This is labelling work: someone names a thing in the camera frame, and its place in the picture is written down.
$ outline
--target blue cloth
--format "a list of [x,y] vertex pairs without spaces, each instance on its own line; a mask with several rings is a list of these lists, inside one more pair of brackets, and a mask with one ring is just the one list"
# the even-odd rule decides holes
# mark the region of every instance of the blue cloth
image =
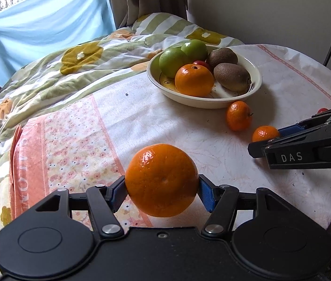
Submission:
[[0,86],[21,67],[114,31],[109,0],[23,0],[0,11]]

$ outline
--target red fruit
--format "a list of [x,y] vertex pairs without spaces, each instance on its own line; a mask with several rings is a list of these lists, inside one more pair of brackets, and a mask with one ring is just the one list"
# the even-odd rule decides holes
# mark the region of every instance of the red fruit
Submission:
[[204,61],[197,60],[197,61],[194,61],[193,63],[202,65],[203,67],[206,67],[209,71],[211,71],[210,65]]
[[327,108],[321,108],[321,109],[319,109],[319,111],[317,112],[317,114],[323,113],[325,111],[328,111],[328,109]]

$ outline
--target kiwi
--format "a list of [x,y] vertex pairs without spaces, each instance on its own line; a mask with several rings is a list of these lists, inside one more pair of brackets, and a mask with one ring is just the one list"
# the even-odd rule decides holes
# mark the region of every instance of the kiwi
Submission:
[[220,63],[213,73],[217,82],[234,92],[246,91],[251,84],[249,72],[238,64]]
[[210,65],[211,70],[220,63],[237,64],[237,62],[237,55],[230,48],[218,48],[213,50],[207,57],[207,63]]

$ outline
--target bowl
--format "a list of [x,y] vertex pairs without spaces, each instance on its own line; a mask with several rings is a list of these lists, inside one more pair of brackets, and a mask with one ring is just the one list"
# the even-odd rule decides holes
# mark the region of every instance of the bowl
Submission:
[[[218,49],[217,46],[206,45],[207,50],[210,53],[212,50]],[[228,107],[231,102],[242,100],[245,101],[246,98],[253,95],[262,85],[262,75],[260,74],[258,68],[251,63],[244,56],[235,51],[234,46],[230,47],[238,57],[238,64],[242,65],[249,73],[251,77],[251,85],[249,86],[249,91],[243,93],[233,92],[224,88],[216,80],[214,82],[214,87],[211,93],[206,97],[194,97],[184,95],[178,92],[174,84],[174,80],[166,77],[159,68],[159,57],[163,52],[155,55],[150,63],[147,65],[147,75],[150,81],[168,98],[185,104],[190,107],[202,108],[202,109],[221,109]]]

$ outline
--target silver bolt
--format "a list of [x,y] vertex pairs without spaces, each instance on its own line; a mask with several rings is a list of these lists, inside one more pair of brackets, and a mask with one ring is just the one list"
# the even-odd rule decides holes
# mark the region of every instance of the silver bolt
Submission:
[[168,234],[166,234],[166,233],[164,233],[164,232],[158,234],[158,238],[159,238],[159,239],[165,239],[166,237],[168,237]]
[[116,224],[107,224],[102,227],[102,231],[106,234],[118,233],[121,230],[121,227]]
[[211,225],[207,225],[204,230],[206,230],[206,232],[208,233],[218,234],[224,230],[224,227],[218,224],[211,224]]

